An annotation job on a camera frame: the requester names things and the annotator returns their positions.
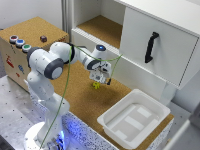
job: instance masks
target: white cabinet door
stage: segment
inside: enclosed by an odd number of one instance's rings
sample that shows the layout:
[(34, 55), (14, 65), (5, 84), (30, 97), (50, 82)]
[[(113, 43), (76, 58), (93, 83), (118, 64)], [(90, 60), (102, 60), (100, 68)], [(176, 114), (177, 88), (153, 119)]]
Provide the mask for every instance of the white cabinet door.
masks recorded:
[[(153, 59), (145, 63), (148, 42), (153, 32), (158, 33), (159, 37), (154, 40), (151, 53)], [(120, 53), (179, 86), (197, 39), (191, 34), (127, 7)]]

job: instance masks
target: brown box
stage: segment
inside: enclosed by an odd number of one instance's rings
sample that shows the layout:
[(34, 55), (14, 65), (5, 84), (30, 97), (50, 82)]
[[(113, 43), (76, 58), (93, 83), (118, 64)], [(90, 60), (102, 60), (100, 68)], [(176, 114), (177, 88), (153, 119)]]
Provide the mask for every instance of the brown box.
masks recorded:
[[(15, 45), (10, 44), (9, 38), (17, 35), (19, 39), (25, 40), (32, 47), (41, 47), (49, 50), (52, 43), (56, 41), (69, 42), (69, 35), (47, 21), (35, 17), (25, 22), (0, 31), (0, 51), (7, 75), (28, 91), (24, 79), (30, 72), (26, 54)], [(40, 40), (41, 36), (47, 37), (47, 42)]]

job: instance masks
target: white plastic bin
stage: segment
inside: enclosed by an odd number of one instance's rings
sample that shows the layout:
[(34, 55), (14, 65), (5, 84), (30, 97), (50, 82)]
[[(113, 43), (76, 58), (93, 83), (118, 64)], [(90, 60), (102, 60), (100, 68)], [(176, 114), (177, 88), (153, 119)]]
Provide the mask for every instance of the white plastic bin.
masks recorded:
[(97, 120), (122, 147), (136, 149), (169, 113), (169, 108), (136, 89)]

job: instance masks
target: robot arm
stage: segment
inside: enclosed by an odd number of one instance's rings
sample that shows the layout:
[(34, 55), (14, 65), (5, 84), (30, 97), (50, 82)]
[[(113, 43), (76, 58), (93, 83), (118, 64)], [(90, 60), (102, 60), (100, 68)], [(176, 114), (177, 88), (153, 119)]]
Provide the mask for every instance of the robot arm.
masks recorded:
[(72, 50), (71, 64), (79, 60), (84, 65), (84, 68), (90, 72), (90, 79), (106, 83), (106, 79), (111, 76), (111, 64), (94, 59), (106, 59), (107, 51), (103, 45), (96, 45), (92, 53), (86, 47), (77, 48), (72, 44), (62, 42), (52, 44), (49, 52), (40, 48), (33, 48), (27, 55), (29, 66), (32, 70), (41, 73), (48, 79), (56, 79), (62, 74), (63, 65), (69, 63), (70, 49)]

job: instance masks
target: cabinet handle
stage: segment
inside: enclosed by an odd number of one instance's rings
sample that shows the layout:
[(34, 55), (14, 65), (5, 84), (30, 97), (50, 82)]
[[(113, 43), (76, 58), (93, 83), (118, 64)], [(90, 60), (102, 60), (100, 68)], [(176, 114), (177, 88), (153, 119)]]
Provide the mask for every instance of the cabinet handle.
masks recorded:
[(153, 57), (151, 56), (151, 52), (152, 52), (152, 48), (154, 44), (154, 39), (156, 39), (157, 37), (159, 37), (159, 34), (156, 32), (153, 32), (152, 36), (149, 39), (147, 52), (145, 55), (145, 63), (149, 63), (153, 59)]

